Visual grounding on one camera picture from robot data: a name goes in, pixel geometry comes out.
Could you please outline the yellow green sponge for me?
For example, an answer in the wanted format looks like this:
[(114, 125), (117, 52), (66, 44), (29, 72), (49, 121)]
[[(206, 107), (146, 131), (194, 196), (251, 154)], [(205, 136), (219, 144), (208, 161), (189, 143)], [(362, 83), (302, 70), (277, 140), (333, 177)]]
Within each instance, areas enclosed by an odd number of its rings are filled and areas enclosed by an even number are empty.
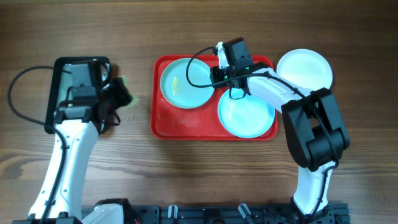
[(125, 89), (125, 91), (131, 97), (131, 102), (128, 103), (126, 106), (122, 106), (121, 108), (126, 110), (126, 109), (130, 109), (130, 108), (133, 108), (133, 107), (137, 106), (137, 104), (139, 103), (140, 99), (139, 99), (139, 97), (136, 94), (134, 94), (130, 90), (129, 83), (128, 83), (128, 78), (126, 76), (119, 76), (119, 78), (121, 79), (121, 82), (123, 84), (123, 88)]

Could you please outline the teal plate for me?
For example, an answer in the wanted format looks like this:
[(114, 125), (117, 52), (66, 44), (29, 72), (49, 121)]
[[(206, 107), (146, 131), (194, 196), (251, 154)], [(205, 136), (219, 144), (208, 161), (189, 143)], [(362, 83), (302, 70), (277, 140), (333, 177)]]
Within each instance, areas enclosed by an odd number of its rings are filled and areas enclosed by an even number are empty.
[[(160, 90), (172, 105), (182, 109), (193, 109), (205, 104), (213, 95), (214, 88), (197, 88), (189, 84), (186, 69), (190, 58), (173, 61), (162, 72)], [(188, 70), (189, 80), (195, 85), (209, 85), (210, 67), (201, 60), (194, 59)]]
[(270, 130), (275, 120), (275, 109), (257, 96), (243, 96), (242, 89), (226, 90), (218, 102), (221, 125), (233, 136), (256, 138)]

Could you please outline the white round plate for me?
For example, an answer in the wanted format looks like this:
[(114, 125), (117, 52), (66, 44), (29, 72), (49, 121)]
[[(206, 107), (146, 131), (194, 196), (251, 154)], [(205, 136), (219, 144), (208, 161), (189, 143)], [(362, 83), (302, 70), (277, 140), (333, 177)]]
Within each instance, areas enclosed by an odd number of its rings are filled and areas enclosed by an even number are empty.
[(284, 54), (277, 64), (276, 73), (311, 90), (330, 89), (333, 83), (333, 72), (328, 61), (309, 49), (295, 49)]

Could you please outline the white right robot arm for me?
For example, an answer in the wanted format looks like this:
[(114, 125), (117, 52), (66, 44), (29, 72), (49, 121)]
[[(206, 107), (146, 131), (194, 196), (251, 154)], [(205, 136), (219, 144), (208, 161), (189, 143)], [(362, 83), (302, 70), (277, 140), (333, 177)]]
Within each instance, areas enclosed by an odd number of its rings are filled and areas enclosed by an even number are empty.
[(299, 166), (292, 204), (302, 223), (324, 217), (331, 173), (349, 146), (338, 105), (327, 88), (309, 90), (280, 77), (263, 62), (211, 68), (213, 88), (236, 87), (282, 114), (287, 147)]

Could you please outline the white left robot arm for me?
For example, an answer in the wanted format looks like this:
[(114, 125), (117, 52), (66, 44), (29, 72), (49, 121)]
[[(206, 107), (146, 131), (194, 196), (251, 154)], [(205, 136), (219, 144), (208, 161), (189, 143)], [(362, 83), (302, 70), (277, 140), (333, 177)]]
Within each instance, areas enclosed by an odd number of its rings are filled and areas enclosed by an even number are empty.
[(91, 152), (108, 118), (132, 96), (119, 77), (105, 86), (70, 85), (51, 125), (55, 133), (41, 191), (25, 223), (83, 223), (81, 197)]

